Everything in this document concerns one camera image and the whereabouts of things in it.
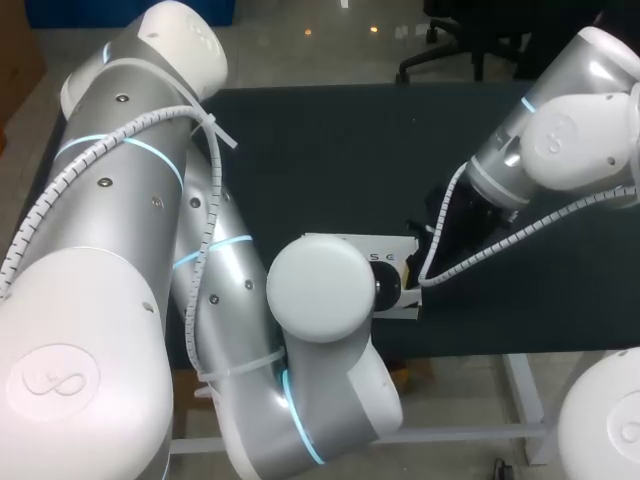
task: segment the concrete floor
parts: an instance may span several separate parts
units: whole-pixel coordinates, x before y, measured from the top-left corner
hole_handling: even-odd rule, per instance
[[[390,83],[404,58],[425,50],[428,19],[421,0],[239,0],[234,25],[216,33],[229,61],[228,88]],[[373,33],[370,27],[378,28]],[[6,126],[0,157],[0,250],[10,242],[58,112],[69,72],[110,39],[112,30],[38,31],[49,72]],[[448,41],[441,35],[439,44]],[[508,81],[513,66],[486,60],[487,81]],[[468,55],[415,69],[414,82],[471,81]],[[543,400],[555,394],[577,354],[530,356]],[[513,421],[513,406],[497,358],[435,359],[436,379],[418,382],[403,398],[405,426],[491,425]],[[217,433],[213,412],[190,414],[189,436]],[[489,480],[502,457],[522,480],[565,478],[559,462],[528,467],[519,441],[479,441],[369,447],[302,477],[311,479]],[[236,479],[224,454],[173,462],[171,479]]]

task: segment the robot logo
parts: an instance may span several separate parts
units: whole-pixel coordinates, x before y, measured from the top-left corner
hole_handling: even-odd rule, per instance
[[[576,125],[565,114],[556,114],[541,122],[536,135],[536,150],[541,155],[558,155],[576,137]]]
[[[87,384],[84,375],[81,373],[72,373],[61,376],[56,373],[48,372],[42,378],[41,375],[31,376],[28,372],[22,374],[24,386],[34,395],[47,395],[55,392],[59,395],[72,396],[80,393]]]
[[[98,365],[86,351],[72,345],[47,345],[14,365],[7,397],[22,416],[52,421],[85,408],[99,385]]]
[[[620,400],[607,423],[609,439],[616,450],[632,462],[640,463],[640,391]]]

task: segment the blue container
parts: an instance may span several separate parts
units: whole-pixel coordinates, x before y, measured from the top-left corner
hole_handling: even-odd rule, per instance
[[[126,27],[159,0],[26,0],[33,28]],[[212,26],[231,25],[235,0],[184,0]]]

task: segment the robotic arm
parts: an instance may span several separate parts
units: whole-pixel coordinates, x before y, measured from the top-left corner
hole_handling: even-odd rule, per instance
[[[199,105],[226,71],[206,22],[163,2],[65,82],[51,183],[0,270],[1,477],[167,477],[170,293],[242,478],[287,478],[400,426],[359,252],[300,240],[267,280],[221,183],[217,138],[234,142]]]
[[[630,49],[595,28],[582,30],[454,175],[419,283],[430,287],[446,281],[593,203],[635,205],[640,187],[638,82],[640,59]],[[478,227],[476,234],[480,231],[472,242],[486,238],[496,217],[524,208],[540,187],[585,197],[448,268],[472,247],[456,238],[469,224]],[[449,217],[447,207],[455,202],[458,208]],[[427,277],[430,267],[435,277]],[[572,480],[640,477],[639,361],[640,348],[612,355],[569,393],[558,435]]]

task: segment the black table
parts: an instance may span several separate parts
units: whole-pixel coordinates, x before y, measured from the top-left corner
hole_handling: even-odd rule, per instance
[[[207,104],[238,142],[225,182],[268,267],[305,232],[406,235],[526,84],[226,90]],[[541,194],[523,227],[568,203]],[[640,209],[590,208],[424,292],[420,321],[376,320],[383,357],[640,345]],[[174,366],[181,322],[169,315]]]

